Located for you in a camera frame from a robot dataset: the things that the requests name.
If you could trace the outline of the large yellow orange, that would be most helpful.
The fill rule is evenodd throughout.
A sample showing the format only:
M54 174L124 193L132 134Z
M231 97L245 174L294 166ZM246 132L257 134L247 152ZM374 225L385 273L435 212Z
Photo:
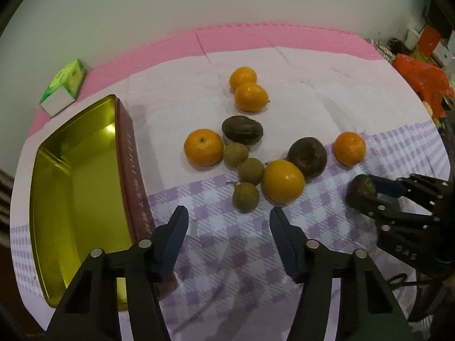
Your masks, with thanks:
M266 165L261 186L270 200L287 205L303 193L305 177L293 163L283 159L275 160Z

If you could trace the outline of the dark passion fruit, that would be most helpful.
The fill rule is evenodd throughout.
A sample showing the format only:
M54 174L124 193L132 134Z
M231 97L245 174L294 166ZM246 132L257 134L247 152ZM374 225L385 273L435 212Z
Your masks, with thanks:
M259 122L243 115L234 115L225 119L221 129L227 139L243 145L255 145L264 134Z
M316 138L304 137L291 145L286 159L293 163L306 179L314 179L325 169L327 152Z

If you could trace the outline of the far back orange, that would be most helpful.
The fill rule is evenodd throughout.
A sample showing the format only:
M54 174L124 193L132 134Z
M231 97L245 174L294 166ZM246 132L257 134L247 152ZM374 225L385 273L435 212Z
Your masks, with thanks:
M248 66L243 66L233 71L229 78L229 85L235 91L240 85L244 83L256 83L257 80L256 71Z

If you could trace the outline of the green tissue box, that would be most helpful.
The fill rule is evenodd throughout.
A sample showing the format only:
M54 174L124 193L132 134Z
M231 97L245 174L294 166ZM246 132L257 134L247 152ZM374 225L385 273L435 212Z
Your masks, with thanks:
M74 59L57 72L44 91L39 106L50 117L72 105L86 77L86 68L79 59Z

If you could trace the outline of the mandarin orange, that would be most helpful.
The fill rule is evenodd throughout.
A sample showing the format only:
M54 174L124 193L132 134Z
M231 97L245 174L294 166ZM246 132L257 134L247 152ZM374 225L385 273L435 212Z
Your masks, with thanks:
M200 128L187 136L183 151L191 165L198 168L211 167L223 159L224 143L216 132Z
M332 151L339 163L346 166L354 166L364 160L366 144L359 134L342 132L332 144Z

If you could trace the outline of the dark passion fruit gripped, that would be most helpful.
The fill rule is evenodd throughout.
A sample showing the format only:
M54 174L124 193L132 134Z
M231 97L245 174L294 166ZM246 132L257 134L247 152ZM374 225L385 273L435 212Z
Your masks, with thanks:
M365 174L357 175L346 190L346 203L352 205L360 197L376 198L376 187L372 179Z

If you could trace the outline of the near back orange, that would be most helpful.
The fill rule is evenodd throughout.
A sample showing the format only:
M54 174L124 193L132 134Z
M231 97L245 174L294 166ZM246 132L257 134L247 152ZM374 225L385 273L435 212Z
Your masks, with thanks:
M246 82L235 90L234 103L239 110L247 113L259 113L268 105L269 96L260 85Z

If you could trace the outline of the small green fruit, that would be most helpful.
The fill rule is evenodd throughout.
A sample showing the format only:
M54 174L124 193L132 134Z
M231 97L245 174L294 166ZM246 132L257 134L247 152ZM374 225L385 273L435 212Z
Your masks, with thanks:
M224 163L230 168L237 168L248 156L248 147L241 143L232 142L224 148Z
M240 182L234 188L232 204L240 213L250 213L256 209L260 199L255 185L250 182Z
M263 178L264 166L256 158L248 158L237 168L238 177L241 182L249 182L257 186Z

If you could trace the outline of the gold toffee tin box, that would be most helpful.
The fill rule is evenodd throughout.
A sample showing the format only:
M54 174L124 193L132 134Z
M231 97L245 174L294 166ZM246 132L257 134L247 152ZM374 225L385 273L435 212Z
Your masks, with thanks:
M29 222L36 272L52 308L93 249L123 251L156 229L136 144L132 118L108 95L39 146Z

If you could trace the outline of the red plastic bag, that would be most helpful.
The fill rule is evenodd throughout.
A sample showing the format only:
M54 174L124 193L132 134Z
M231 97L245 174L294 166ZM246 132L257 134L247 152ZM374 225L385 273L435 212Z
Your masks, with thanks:
M403 54L396 56L392 66L403 76L420 100L432 109L433 118L446 116L443 97L454 98L454 90L441 68Z

